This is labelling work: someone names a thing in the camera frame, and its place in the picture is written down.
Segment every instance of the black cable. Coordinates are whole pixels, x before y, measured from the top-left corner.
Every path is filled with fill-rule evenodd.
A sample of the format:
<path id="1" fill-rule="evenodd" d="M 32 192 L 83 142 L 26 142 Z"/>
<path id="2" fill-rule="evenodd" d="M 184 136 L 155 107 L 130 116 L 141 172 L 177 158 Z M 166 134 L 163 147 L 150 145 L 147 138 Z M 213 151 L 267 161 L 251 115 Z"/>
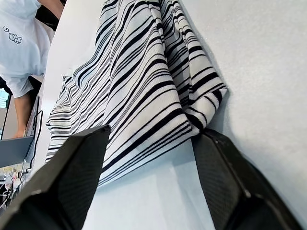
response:
<path id="1" fill-rule="evenodd" d="M 38 143 L 38 139 L 39 139 L 39 136 L 40 136 L 40 132 L 42 131 L 42 122 L 43 122 L 43 110 L 40 110 L 37 115 L 39 115 L 40 113 L 42 113 L 42 115 L 40 116 L 40 121 L 39 121 L 39 130 L 38 130 L 38 134 L 37 134 L 37 138 L 36 138 L 36 141 L 35 141 L 35 144 L 34 144 L 34 153 L 33 153 L 33 157 L 30 161 L 30 168 L 27 168 L 25 171 L 26 173 L 29 173 L 28 170 L 32 169 L 32 163 L 33 163 L 33 160 L 36 156 L 36 148 L 37 148 L 37 143 Z"/>
<path id="2" fill-rule="evenodd" d="M 39 132 L 38 132 L 38 135 L 37 135 L 37 138 L 36 138 L 36 141 L 35 141 L 35 144 L 34 144 L 34 153 L 33 153 L 33 156 L 32 156 L 32 159 L 30 161 L 30 168 L 27 168 L 25 170 L 25 172 L 23 172 L 23 169 L 22 169 L 22 173 L 21 173 L 21 176 L 20 176 L 20 185 L 18 185 L 18 187 L 16 188 L 16 192 L 18 193 L 19 192 L 19 189 L 20 189 L 20 186 L 23 184 L 22 183 L 22 178 L 25 174 L 29 173 L 29 170 L 32 168 L 32 163 L 33 163 L 33 160 L 36 156 L 36 147 L 37 147 L 37 142 L 38 142 L 38 138 L 39 138 L 39 135 L 40 135 L 40 132 L 41 132 L 41 129 L 42 129 L 42 120 L 43 120 L 43 111 L 40 110 L 38 112 L 38 108 L 39 108 L 39 96 L 37 96 L 37 106 L 36 106 L 36 114 L 34 116 L 34 134 L 33 134 L 33 139 L 29 145 L 29 148 L 28 148 L 28 151 L 27 151 L 27 154 L 25 156 L 25 159 L 28 157 L 28 154 L 30 152 L 30 149 L 31 149 L 31 146 L 32 146 L 32 143 L 33 141 L 35 140 L 36 138 L 36 129 L 37 129 L 37 117 L 40 113 L 42 113 L 41 117 L 40 117 L 40 124 L 39 124 Z"/>
<path id="3" fill-rule="evenodd" d="M 36 141 L 35 141 L 35 144 L 34 144 L 34 153 L 33 153 L 33 156 L 32 156 L 32 159 L 31 159 L 31 161 L 30 161 L 30 167 L 29 168 L 27 168 L 26 170 L 25 170 L 25 172 L 22 172 L 22 175 L 20 176 L 20 185 L 22 185 L 23 183 L 22 183 L 22 177 L 24 176 L 24 175 L 26 175 L 26 174 L 28 174 L 29 173 L 29 170 L 30 169 L 32 169 L 32 164 L 33 164 L 33 160 L 34 160 L 34 158 L 35 158 L 35 156 L 36 156 L 36 148 L 37 148 L 37 143 L 38 143 L 38 139 L 39 139 L 39 136 L 40 136 L 40 132 L 41 132 L 41 130 L 42 130 L 42 120 L 43 120 L 43 111 L 42 110 L 40 110 L 35 116 L 36 116 L 36 119 L 37 119 L 37 117 L 38 117 L 38 115 L 41 113 L 41 116 L 40 116 L 40 122 L 39 122 L 39 130 L 38 130 L 38 134 L 37 134 L 37 138 L 36 138 Z M 34 132 L 34 135 L 33 135 L 33 140 L 35 139 L 35 137 L 36 137 L 36 126 L 37 126 L 37 120 L 35 119 L 35 132 Z"/>

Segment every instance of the striped garment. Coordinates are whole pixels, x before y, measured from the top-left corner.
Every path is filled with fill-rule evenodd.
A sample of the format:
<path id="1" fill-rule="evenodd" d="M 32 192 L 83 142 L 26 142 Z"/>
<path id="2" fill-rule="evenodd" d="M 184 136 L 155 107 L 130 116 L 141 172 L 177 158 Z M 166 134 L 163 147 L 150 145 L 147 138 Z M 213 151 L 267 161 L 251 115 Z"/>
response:
<path id="1" fill-rule="evenodd" d="M 65 76 L 47 126 L 47 159 L 72 134 L 110 124 L 99 185 L 203 130 L 227 88 L 176 0 L 109 0 L 93 57 Z"/>

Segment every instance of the wire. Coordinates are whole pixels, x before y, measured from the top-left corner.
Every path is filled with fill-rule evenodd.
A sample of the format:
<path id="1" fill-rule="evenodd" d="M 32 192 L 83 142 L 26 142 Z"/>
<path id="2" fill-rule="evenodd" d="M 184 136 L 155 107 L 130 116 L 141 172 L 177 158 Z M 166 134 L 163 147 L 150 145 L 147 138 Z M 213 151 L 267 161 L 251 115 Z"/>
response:
<path id="1" fill-rule="evenodd" d="M 35 156 L 36 156 L 36 148 L 37 148 L 38 139 L 39 139 L 39 136 L 40 136 L 40 133 L 41 133 L 41 130 L 42 130 L 42 121 L 43 121 L 43 113 L 44 113 L 44 112 L 43 112 L 42 110 L 40 110 L 40 111 L 35 115 L 35 116 L 36 116 L 36 119 L 37 119 L 37 117 L 38 117 L 38 115 L 39 115 L 40 113 L 41 113 L 41 116 L 40 116 L 40 122 L 39 122 L 39 130 L 38 130 L 37 138 L 36 138 L 36 141 L 35 141 L 35 144 L 34 144 L 34 153 L 33 153 L 32 159 L 31 159 L 31 161 L 30 161 L 30 167 L 27 168 L 27 169 L 25 170 L 25 172 L 22 172 L 22 175 L 20 176 L 20 185 L 23 185 L 22 177 L 23 177 L 24 175 L 28 174 L 28 173 L 29 173 L 29 170 L 32 169 L 33 160 L 34 160 L 34 158 L 35 158 Z M 36 126 L 37 126 L 37 120 L 35 120 L 35 132 L 34 132 L 33 139 L 35 139 L 35 136 L 36 136 L 36 135 L 35 135 L 35 133 L 36 133 Z"/>
<path id="2" fill-rule="evenodd" d="M 31 148 L 31 146 L 32 146 L 32 143 L 33 143 L 33 141 L 34 141 L 35 138 L 36 138 L 37 117 L 38 117 L 38 115 L 39 115 L 40 113 L 42 113 L 42 114 L 41 114 L 41 117 L 40 117 L 40 124 L 39 124 L 38 135 L 37 135 L 37 138 L 36 138 L 36 141 L 35 141 L 35 144 L 34 144 L 34 153 L 33 153 L 32 159 L 31 159 L 31 161 L 30 161 L 30 168 L 27 168 L 27 169 L 25 170 L 25 172 L 23 172 L 23 170 L 24 170 L 24 162 L 23 162 L 22 171 L 21 171 L 22 174 L 21 174 L 21 176 L 20 176 L 20 185 L 18 185 L 18 187 L 16 188 L 16 192 L 19 192 L 20 186 L 23 185 L 22 177 L 23 177 L 25 174 L 29 173 L 29 170 L 32 168 L 33 160 L 34 160 L 34 158 L 35 158 L 35 156 L 36 156 L 36 147 L 37 147 L 39 135 L 40 135 L 40 132 L 41 132 L 41 129 L 42 129 L 42 120 L 43 120 L 43 113 L 44 113 L 42 110 L 40 110 L 40 111 L 38 112 L 38 108 L 39 108 L 39 96 L 37 96 L 37 106 L 36 106 L 36 111 L 37 111 L 37 113 L 36 113 L 36 115 L 34 116 L 34 135 L 33 135 L 33 139 L 32 139 L 32 141 L 31 141 L 31 144 L 30 144 L 30 146 L 29 146 L 29 149 L 28 149 L 28 151 L 27 151 L 26 157 L 24 158 L 24 162 L 26 161 L 26 158 L 27 158 L 27 156 L 28 156 L 28 154 L 29 154 L 29 151 L 30 151 L 30 148 Z"/>
<path id="3" fill-rule="evenodd" d="M 36 155 L 36 148 L 37 148 L 37 143 L 38 143 L 38 139 L 39 139 L 39 136 L 40 136 L 40 132 L 42 131 L 42 122 L 43 122 L 43 110 L 39 111 L 37 113 L 37 115 L 39 115 L 40 113 L 42 113 L 42 115 L 40 116 L 40 121 L 39 121 L 39 130 L 38 130 L 38 134 L 37 134 L 37 138 L 36 138 L 36 141 L 35 141 L 35 144 L 34 144 L 34 153 L 33 153 L 33 157 L 30 161 L 30 168 L 27 168 L 25 171 L 26 173 L 29 173 L 28 170 L 32 169 L 32 164 L 33 164 L 33 160 L 35 158 L 35 155 Z"/>
<path id="4" fill-rule="evenodd" d="M 5 205 L 7 201 L 8 201 L 8 198 L 2 203 L 2 205 L 0 206 L 0 209 Z"/>

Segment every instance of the person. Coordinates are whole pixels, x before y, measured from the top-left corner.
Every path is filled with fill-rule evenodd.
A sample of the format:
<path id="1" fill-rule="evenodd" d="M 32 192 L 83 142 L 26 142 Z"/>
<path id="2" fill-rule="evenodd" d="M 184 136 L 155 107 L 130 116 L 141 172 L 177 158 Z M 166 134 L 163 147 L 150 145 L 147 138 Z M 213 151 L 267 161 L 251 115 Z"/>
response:
<path id="1" fill-rule="evenodd" d="M 64 6 L 60 0 L 0 0 L 0 76 L 15 102 L 18 130 L 23 137 L 31 113 L 28 77 L 43 75 L 54 31 L 35 18 L 44 5 L 58 19 Z"/>

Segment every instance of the fabric fold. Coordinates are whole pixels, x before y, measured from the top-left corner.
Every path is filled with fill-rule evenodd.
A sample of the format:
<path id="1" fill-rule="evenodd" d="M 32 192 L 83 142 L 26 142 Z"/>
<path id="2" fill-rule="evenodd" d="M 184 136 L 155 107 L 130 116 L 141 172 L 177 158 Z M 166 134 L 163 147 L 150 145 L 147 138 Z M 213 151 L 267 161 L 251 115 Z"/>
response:
<path id="1" fill-rule="evenodd" d="M 107 1 L 95 53 L 65 77 L 46 161 L 72 134 L 111 125 L 99 185 L 197 135 L 227 91 L 176 0 Z"/>

